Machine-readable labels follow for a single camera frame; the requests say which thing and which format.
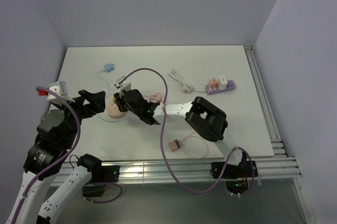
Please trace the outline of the blue charger plug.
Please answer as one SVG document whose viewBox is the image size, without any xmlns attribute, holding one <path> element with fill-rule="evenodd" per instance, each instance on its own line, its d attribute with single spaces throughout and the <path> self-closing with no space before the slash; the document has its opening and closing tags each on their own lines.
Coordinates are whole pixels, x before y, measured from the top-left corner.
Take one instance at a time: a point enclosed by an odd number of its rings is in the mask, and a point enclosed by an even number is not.
<svg viewBox="0 0 337 224">
<path fill-rule="evenodd" d="M 112 63 L 107 63 L 107 64 L 103 65 L 103 71 L 104 72 L 109 73 L 109 72 L 113 71 L 114 69 L 115 69 L 115 65 L 112 64 Z"/>
</svg>

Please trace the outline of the purple power strip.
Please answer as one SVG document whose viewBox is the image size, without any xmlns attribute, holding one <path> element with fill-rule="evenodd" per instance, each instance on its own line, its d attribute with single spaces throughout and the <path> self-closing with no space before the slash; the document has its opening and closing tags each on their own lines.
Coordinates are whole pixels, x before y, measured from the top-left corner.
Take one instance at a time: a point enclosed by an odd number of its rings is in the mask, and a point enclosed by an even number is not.
<svg viewBox="0 0 337 224">
<path fill-rule="evenodd" d="M 229 92 L 229 91 L 233 91 L 236 88 L 236 85 L 234 83 L 233 80 L 227 80 L 227 85 L 225 87 L 222 87 L 221 89 L 216 86 L 215 88 L 211 88 L 209 90 L 209 86 L 206 85 L 205 86 L 205 91 L 208 95 L 214 95 L 214 94 L 220 94 L 220 93 L 224 93 L 224 92 Z"/>
</svg>

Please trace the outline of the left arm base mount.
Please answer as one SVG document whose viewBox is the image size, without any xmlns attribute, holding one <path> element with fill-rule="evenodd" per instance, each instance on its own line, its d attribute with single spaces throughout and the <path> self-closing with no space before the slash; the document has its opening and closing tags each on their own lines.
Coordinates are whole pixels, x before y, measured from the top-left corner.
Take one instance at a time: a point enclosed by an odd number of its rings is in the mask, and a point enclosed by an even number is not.
<svg viewBox="0 0 337 224">
<path fill-rule="evenodd" d="M 103 204 L 112 202 L 122 195 L 123 188 L 117 183 L 120 175 L 119 165 L 104 165 L 90 174 L 92 176 L 89 182 L 81 187 L 85 200 Z"/>
</svg>

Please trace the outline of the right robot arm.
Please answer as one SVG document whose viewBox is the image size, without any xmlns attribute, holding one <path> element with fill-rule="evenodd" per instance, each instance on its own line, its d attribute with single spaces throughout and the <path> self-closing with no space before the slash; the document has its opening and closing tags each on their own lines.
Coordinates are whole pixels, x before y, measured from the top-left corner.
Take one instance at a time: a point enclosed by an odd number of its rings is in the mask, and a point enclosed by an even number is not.
<svg viewBox="0 0 337 224">
<path fill-rule="evenodd" d="M 143 98 L 137 89 L 116 92 L 114 102 L 121 112 L 131 112 L 148 125 L 164 123 L 187 123 L 202 139 L 219 143 L 218 148 L 225 157 L 231 155 L 228 171 L 238 177 L 246 170 L 246 154 L 234 148 L 239 146 L 231 137 L 225 135 L 228 128 L 227 115 L 207 99 L 198 96 L 191 102 L 167 104 L 167 93 L 162 102 Z"/>
</svg>

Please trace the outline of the dusty pink charger plug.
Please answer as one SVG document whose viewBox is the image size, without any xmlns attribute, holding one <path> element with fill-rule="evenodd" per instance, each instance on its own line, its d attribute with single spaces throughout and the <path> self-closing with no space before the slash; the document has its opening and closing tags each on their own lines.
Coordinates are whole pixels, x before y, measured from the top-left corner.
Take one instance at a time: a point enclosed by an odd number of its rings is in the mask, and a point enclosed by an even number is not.
<svg viewBox="0 0 337 224">
<path fill-rule="evenodd" d="M 170 149 L 171 152 L 175 152 L 179 149 L 181 149 L 181 142 L 179 140 L 173 140 L 171 142 L 168 143 L 168 147 Z"/>
</svg>

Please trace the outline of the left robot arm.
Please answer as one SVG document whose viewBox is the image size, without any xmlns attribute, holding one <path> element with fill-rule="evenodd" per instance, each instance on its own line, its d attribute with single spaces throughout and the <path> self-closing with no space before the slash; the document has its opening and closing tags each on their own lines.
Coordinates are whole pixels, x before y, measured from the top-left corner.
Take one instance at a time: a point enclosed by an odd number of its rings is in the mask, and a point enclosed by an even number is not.
<svg viewBox="0 0 337 224">
<path fill-rule="evenodd" d="M 34 145 L 29 149 L 19 194 L 7 223 L 51 223 L 51 217 L 39 214 L 43 199 L 65 159 L 77 146 L 83 119 L 105 110 L 105 92 L 79 91 L 69 98 L 55 86 L 36 88 L 56 108 L 47 111 L 37 127 Z"/>
</svg>

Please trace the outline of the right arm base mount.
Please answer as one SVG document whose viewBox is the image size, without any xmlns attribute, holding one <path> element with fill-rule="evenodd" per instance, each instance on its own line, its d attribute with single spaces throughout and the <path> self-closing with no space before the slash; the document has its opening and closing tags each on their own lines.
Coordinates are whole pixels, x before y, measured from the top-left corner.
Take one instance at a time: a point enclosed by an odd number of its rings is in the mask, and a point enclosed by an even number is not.
<svg viewBox="0 0 337 224">
<path fill-rule="evenodd" d="M 227 190 L 232 194 L 243 194 L 249 188 L 248 178 L 258 177 L 255 161 L 243 161 L 238 166 L 227 164 L 222 174 Z"/>
</svg>

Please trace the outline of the pink round power socket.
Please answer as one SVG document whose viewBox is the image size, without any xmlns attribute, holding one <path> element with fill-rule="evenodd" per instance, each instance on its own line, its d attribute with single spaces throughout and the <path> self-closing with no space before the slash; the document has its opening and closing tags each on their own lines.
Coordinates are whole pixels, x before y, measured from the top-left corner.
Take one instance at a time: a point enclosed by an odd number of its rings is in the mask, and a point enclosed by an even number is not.
<svg viewBox="0 0 337 224">
<path fill-rule="evenodd" d="M 121 112 L 119 110 L 117 104 L 113 100 L 107 102 L 105 111 L 110 118 L 116 120 L 121 119 L 127 115 L 126 112 Z"/>
</svg>

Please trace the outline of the white 80W charger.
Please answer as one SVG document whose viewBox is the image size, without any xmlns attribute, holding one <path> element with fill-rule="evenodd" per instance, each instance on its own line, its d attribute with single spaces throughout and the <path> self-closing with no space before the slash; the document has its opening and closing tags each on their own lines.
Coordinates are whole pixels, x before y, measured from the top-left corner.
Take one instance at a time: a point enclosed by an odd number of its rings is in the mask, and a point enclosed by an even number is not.
<svg viewBox="0 0 337 224">
<path fill-rule="evenodd" d="M 221 76 L 218 77 L 217 87 L 219 88 L 219 90 L 225 90 L 226 89 L 227 79 L 224 75 L 221 75 Z"/>
</svg>

